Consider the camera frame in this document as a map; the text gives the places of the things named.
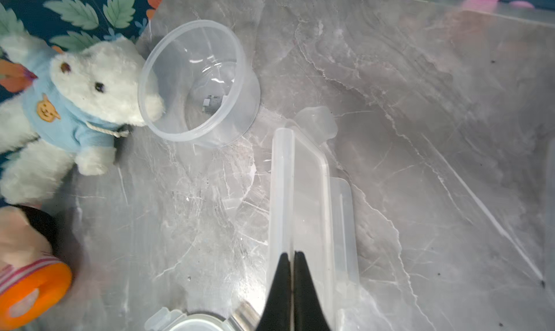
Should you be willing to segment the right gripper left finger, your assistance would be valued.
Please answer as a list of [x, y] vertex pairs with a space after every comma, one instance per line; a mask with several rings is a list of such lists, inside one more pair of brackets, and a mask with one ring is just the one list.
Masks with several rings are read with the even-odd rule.
[[287, 253], [280, 255], [270, 292], [256, 331], [289, 331], [292, 313], [291, 264]]

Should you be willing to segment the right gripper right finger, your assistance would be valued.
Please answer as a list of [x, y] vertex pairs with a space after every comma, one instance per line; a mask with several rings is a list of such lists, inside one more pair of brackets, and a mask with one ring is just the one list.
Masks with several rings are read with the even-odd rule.
[[303, 252], [295, 252], [294, 255], [293, 318], [294, 329], [297, 331], [331, 331]]

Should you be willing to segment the rectangular clear box lid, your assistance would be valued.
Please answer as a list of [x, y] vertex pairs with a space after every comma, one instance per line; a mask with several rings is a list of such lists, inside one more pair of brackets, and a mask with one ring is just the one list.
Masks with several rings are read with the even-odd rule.
[[274, 132], [266, 283], [281, 254], [303, 252], [332, 330], [341, 329], [341, 313], [356, 303], [360, 286], [351, 187], [332, 176], [322, 150], [337, 134], [325, 106], [301, 110]]

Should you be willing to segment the round clear box lid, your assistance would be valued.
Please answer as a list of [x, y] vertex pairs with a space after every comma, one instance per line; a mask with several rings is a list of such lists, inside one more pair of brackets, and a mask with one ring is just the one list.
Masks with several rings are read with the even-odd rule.
[[146, 331], [232, 331], [232, 325], [207, 314], [187, 315], [180, 310], [163, 307], [144, 324]]

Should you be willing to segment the round clear lunch box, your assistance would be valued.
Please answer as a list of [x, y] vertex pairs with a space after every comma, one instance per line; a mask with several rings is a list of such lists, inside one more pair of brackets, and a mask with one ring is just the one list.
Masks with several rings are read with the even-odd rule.
[[260, 83], [240, 40], [212, 20], [184, 24], [161, 39], [138, 86], [147, 126], [160, 138], [224, 147], [251, 127]]

